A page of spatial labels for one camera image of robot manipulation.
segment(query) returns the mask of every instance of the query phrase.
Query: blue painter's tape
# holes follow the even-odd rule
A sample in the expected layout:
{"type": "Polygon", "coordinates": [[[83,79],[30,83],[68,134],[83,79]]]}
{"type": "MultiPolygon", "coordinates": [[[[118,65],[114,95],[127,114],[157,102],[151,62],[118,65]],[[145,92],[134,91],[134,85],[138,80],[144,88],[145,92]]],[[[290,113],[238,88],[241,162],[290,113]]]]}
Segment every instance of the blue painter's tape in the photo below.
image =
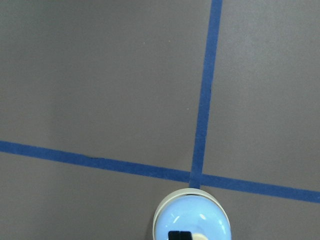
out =
{"type": "Polygon", "coordinates": [[[320,204],[320,192],[203,174],[202,185],[320,204]]]}
{"type": "Polygon", "coordinates": [[[108,158],[88,157],[72,152],[23,145],[7,141],[0,141],[0,152],[38,159],[46,159],[66,164],[80,165],[96,169],[104,169],[127,174],[173,180],[183,183],[188,183],[190,179],[190,173],[188,171],[140,163],[132,163],[127,161],[119,161],[108,158]]]}
{"type": "Polygon", "coordinates": [[[201,184],[210,111],[211,88],[215,71],[221,8],[222,0],[212,0],[203,63],[200,101],[192,157],[192,168],[190,174],[190,188],[200,188],[201,184]]]}
{"type": "MultiPolygon", "coordinates": [[[[0,152],[183,183],[188,183],[190,177],[188,171],[107,158],[92,158],[78,153],[7,141],[0,141],[0,152]]],[[[320,203],[319,191],[303,190],[206,174],[202,175],[201,184],[220,189],[320,203]]]]}

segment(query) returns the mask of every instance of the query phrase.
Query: blue tape line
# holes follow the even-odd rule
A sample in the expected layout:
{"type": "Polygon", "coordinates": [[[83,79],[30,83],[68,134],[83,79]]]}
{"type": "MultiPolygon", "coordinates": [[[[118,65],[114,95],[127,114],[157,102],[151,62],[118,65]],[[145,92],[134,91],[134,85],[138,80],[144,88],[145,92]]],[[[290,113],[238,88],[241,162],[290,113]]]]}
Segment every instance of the blue tape line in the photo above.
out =
{"type": "MultiPolygon", "coordinates": [[[[0,140],[0,152],[60,163],[188,183],[190,172],[53,150],[0,140]]],[[[202,185],[285,199],[320,203],[320,192],[203,174],[202,185]]]]}
{"type": "Polygon", "coordinates": [[[208,129],[211,87],[214,78],[222,0],[212,0],[203,63],[199,109],[196,123],[190,188],[200,188],[208,129]]]}
{"type": "Polygon", "coordinates": [[[108,158],[92,158],[82,154],[23,145],[7,141],[0,141],[0,152],[51,160],[66,164],[80,165],[96,169],[104,169],[127,174],[173,180],[183,183],[188,183],[190,179],[190,173],[188,171],[140,163],[132,163],[127,161],[119,161],[108,158]]]}
{"type": "Polygon", "coordinates": [[[203,174],[202,185],[320,204],[320,192],[203,174]]]}

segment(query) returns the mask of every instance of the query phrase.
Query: gray floor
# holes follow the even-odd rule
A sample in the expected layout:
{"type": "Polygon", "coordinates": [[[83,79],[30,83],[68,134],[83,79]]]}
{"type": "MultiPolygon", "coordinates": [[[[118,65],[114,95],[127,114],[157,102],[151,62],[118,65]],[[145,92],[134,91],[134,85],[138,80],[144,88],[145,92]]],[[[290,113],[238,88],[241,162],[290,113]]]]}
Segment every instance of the gray floor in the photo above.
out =
{"type": "MultiPolygon", "coordinates": [[[[190,171],[211,1],[0,2],[0,139],[190,171]]],[[[224,1],[203,172],[320,191],[320,2],[224,1]]],[[[186,183],[0,153],[1,239],[152,239],[186,183]]],[[[202,187],[233,239],[320,204],[202,187]]]]}

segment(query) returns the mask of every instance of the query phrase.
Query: gray surface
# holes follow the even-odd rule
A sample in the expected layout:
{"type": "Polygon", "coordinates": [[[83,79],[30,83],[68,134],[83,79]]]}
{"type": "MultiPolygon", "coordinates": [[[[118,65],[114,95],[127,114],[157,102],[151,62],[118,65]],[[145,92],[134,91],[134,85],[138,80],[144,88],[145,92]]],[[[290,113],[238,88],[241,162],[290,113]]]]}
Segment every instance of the gray surface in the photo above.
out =
{"type": "Polygon", "coordinates": [[[204,173],[320,191],[319,12],[223,3],[204,173]]]}
{"type": "Polygon", "coordinates": [[[150,240],[159,202],[188,186],[6,153],[0,159],[0,235],[8,240],[150,240]]]}
{"type": "Polygon", "coordinates": [[[190,169],[209,1],[1,5],[5,140],[190,169]]]}
{"type": "MultiPolygon", "coordinates": [[[[210,1],[0,2],[0,139],[190,171],[210,1]]],[[[320,2],[224,1],[203,172],[320,191],[320,2]]],[[[187,184],[0,153],[0,238],[151,239],[187,184]]],[[[204,187],[233,239],[320,205],[204,187]]]]}

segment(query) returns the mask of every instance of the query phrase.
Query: light blue robot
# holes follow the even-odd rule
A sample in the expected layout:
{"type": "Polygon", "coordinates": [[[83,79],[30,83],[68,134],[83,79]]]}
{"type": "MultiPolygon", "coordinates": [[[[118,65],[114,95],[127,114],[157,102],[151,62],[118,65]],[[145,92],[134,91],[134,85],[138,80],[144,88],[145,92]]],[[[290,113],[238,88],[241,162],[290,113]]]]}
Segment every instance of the light blue robot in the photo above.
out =
{"type": "Polygon", "coordinates": [[[155,211],[153,240],[231,240],[230,222],[209,193],[184,188],[166,196],[155,211]]]}

